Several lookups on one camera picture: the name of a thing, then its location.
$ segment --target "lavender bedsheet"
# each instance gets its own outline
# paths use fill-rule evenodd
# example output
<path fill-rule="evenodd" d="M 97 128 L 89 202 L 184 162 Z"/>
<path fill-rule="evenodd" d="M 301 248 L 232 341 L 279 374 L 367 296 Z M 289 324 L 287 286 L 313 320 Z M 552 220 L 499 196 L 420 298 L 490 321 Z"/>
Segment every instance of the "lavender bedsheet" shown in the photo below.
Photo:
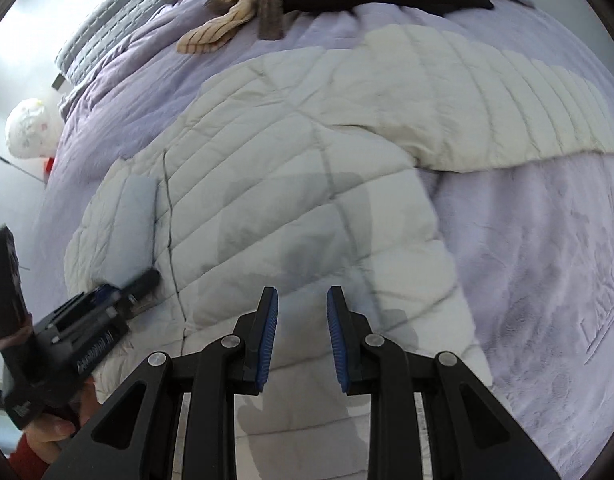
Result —
<path fill-rule="evenodd" d="M 614 114 L 614 79 L 545 13 L 506 0 L 439 18 L 367 4 L 287 16 L 282 41 L 257 23 L 214 54 L 178 38 L 211 15 L 183 0 L 121 42 L 65 103 L 65 133 L 38 219 L 35 316 L 66 299 L 63 256 L 85 206 L 118 157 L 131 157 L 197 96 L 206 79 L 267 52 L 352 48 L 390 23 L 454 30 L 559 64 L 592 81 Z M 584 154 L 471 174 L 421 172 L 495 378 L 514 415 L 566 480 L 586 471 L 614 428 L 614 156 Z"/>

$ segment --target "red sleeve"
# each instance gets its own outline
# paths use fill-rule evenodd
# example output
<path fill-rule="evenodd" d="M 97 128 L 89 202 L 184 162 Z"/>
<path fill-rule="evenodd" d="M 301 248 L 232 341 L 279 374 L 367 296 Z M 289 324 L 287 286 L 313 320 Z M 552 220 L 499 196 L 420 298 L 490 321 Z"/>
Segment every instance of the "red sleeve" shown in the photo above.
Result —
<path fill-rule="evenodd" d="M 49 467 L 31 450 L 25 435 L 18 441 L 16 451 L 10 455 L 10 465 L 20 480 L 40 480 Z"/>

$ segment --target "red object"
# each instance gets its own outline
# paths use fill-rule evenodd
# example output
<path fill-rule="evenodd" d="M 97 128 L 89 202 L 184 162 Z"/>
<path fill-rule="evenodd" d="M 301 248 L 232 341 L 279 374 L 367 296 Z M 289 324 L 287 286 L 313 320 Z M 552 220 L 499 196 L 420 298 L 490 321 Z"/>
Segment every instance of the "red object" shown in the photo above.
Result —
<path fill-rule="evenodd" d="M 52 168 L 54 167 L 54 158 L 48 158 L 45 162 L 45 174 L 52 173 Z"/>
<path fill-rule="evenodd" d="M 49 467 L 31 450 L 25 435 L 18 441 L 16 451 L 10 455 L 10 465 L 20 480 L 40 480 Z"/>

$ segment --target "white stuffed toy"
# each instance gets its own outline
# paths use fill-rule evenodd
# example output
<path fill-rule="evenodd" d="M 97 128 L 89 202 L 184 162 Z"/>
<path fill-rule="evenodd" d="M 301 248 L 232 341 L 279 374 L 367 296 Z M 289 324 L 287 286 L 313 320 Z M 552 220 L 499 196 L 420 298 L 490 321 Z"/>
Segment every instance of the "white stuffed toy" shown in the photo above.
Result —
<path fill-rule="evenodd" d="M 53 157 L 63 133 L 58 110 L 46 107 L 40 99 L 25 99 L 7 118 L 5 139 L 17 158 Z"/>

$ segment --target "metal screw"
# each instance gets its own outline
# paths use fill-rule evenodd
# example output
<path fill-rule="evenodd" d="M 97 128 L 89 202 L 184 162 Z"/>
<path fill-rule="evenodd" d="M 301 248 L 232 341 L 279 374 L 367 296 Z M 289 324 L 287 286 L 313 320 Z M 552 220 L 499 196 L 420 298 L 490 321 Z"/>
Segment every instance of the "metal screw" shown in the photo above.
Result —
<path fill-rule="evenodd" d="M 225 348 L 236 348 L 239 344 L 241 344 L 241 338 L 237 335 L 226 335 L 221 341 L 221 345 Z"/>
<path fill-rule="evenodd" d="M 378 348 L 379 346 L 383 346 L 385 344 L 385 338 L 380 334 L 370 334 L 365 337 L 365 342 L 369 346 L 374 346 Z"/>
<path fill-rule="evenodd" d="M 167 355 L 165 355 L 162 352 L 154 352 L 152 355 L 150 355 L 147 358 L 147 362 L 151 366 L 160 366 L 160 365 L 165 364 L 166 361 L 167 361 Z"/>
<path fill-rule="evenodd" d="M 458 357 L 451 352 L 443 352 L 438 356 L 438 362 L 443 366 L 453 366 L 458 362 Z"/>

